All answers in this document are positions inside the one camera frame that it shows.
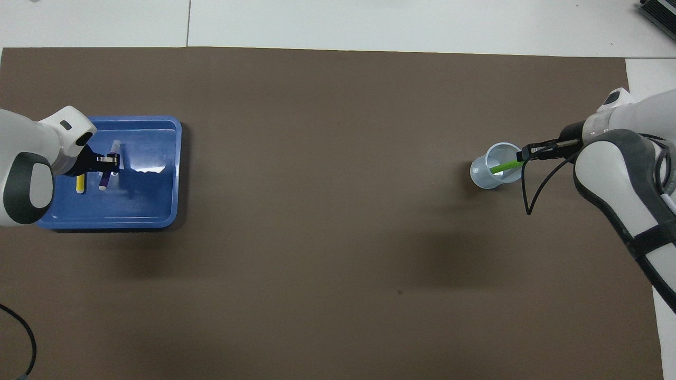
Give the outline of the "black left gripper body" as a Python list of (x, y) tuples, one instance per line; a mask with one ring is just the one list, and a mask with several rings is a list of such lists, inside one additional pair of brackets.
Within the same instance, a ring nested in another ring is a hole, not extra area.
[(68, 164), (62, 176), (79, 176), (85, 173), (106, 173), (108, 171), (108, 164), (99, 161), (99, 158), (105, 156), (94, 152), (89, 145), (85, 145), (78, 154), (74, 163)]

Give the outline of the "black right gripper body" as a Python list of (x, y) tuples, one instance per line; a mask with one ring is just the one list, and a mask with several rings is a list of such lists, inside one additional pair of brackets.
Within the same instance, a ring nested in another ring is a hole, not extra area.
[(567, 125), (559, 135), (559, 158), (568, 159), (584, 146), (584, 123)]

